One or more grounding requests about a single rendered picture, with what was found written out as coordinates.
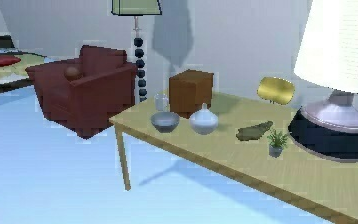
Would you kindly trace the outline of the yellow oval dish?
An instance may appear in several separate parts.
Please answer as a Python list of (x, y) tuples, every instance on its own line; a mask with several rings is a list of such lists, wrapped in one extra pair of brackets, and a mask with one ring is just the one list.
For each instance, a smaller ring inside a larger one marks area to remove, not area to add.
[(280, 105), (287, 105), (292, 100), (294, 92), (293, 83), (277, 77), (264, 77), (257, 89), (260, 98)]

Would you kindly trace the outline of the red pillow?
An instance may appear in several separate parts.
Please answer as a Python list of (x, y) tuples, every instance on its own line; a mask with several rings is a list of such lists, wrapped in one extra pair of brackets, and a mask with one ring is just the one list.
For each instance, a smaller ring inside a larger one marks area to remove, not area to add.
[(20, 58), (12, 55), (0, 55), (0, 67), (10, 66), (20, 61)]

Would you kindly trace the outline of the white shade table lamp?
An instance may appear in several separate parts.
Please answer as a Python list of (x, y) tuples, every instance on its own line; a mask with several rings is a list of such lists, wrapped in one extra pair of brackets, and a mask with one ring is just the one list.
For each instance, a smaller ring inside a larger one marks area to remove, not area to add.
[(330, 88), (288, 126), (294, 142), (332, 160), (358, 161), (358, 0), (312, 0), (293, 72)]

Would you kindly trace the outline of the light wooden table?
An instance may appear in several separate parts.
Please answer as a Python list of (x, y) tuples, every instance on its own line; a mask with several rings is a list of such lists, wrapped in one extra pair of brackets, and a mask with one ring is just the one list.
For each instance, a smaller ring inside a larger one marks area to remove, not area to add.
[(187, 119), (170, 134), (157, 132), (150, 122), (152, 99), (111, 117), (125, 188), (131, 188), (122, 137), (127, 133), (335, 224), (358, 224), (358, 162), (325, 160), (292, 142), (273, 158), (266, 137), (248, 142), (236, 138), (238, 128), (267, 120), (285, 132), (293, 109), (215, 93), (211, 111), (218, 115), (219, 126), (209, 135), (196, 134)]

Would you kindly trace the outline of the grey bowl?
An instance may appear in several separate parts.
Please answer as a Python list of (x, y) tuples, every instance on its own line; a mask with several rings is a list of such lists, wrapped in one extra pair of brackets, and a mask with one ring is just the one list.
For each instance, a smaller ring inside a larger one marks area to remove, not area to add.
[(178, 126), (180, 117), (174, 112), (157, 112), (151, 116), (150, 121), (160, 133), (170, 133)]

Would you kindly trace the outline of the bed with green cover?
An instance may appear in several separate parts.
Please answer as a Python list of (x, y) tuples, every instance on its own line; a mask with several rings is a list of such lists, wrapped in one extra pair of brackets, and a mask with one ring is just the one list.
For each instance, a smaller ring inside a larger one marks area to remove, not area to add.
[(0, 94), (32, 85), (25, 69), (45, 63), (45, 56), (35, 53), (17, 52), (21, 61), (9, 66), (0, 67)]

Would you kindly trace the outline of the small potted plant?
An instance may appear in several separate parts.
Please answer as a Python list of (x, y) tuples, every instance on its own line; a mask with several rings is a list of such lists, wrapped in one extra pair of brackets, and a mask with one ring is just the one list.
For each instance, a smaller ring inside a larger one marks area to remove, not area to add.
[(269, 155), (274, 158), (279, 157), (282, 151), (287, 147), (288, 134), (271, 129), (267, 139), (269, 143)]

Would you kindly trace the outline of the dark green flat object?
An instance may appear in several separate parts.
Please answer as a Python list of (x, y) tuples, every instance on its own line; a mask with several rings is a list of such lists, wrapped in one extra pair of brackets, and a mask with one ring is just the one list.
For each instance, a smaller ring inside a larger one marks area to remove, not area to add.
[(272, 127), (272, 125), (272, 121), (266, 121), (257, 125), (239, 128), (236, 138), (239, 141), (259, 140), (264, 133)]

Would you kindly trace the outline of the brown ball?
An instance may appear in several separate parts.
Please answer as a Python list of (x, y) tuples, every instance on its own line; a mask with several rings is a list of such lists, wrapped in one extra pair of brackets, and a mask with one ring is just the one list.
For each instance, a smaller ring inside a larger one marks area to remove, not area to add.
[(82, 73), (76, 67), (67, 67), (64, 71), (64, 76), (68, 81), (74, 81), (82, 77)]

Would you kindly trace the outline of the black laptop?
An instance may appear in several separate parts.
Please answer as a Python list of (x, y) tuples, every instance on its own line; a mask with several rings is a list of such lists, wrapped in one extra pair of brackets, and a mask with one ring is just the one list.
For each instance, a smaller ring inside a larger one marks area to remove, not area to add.
[(16, 50), (10, 35), (0, 35), (0, 51), (11, 52)]

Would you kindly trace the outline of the clear glass cup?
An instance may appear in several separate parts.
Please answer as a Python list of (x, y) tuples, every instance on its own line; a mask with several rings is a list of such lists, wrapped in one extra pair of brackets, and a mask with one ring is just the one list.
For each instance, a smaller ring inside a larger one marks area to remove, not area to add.
[(168, 110), (169, 107), (169, 98), (164, 93), (157, 93), (154, 96), (155, 109), (160, 112)]

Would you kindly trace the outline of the brown wooden box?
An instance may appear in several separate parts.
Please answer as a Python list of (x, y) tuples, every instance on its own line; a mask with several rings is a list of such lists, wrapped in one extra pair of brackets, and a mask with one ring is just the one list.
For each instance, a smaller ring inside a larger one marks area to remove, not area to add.
[(211, 106), (213, 73), (186, 70), (169, 78), (170, 111), (188, 119), (206, 103)]

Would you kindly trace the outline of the white round vase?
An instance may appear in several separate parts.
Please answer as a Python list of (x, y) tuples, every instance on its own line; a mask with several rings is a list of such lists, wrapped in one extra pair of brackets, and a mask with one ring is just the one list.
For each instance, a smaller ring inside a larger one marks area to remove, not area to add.
[(189, 118), (191, 128), (200, 135), (212, 133), (219, 124), (218, 117), (208, 109), (206, 103)]

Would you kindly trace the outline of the green shade floor lamp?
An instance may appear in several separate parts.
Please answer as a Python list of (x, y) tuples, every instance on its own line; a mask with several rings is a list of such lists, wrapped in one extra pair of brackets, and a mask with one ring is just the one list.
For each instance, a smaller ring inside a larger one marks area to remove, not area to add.
[(139, 18), (142, 16), (156, 16), (162, 14), (160, 0), (111, 0), (111, 13), (117, 16), (128, 16), (134, 20), (135, 37), (133, 39), (134, 56), (136, 57), (138, 77), (138, 98), (140, 102), (147, 99), (147, 81), (145, 71), (144, 39), (140, 35)]

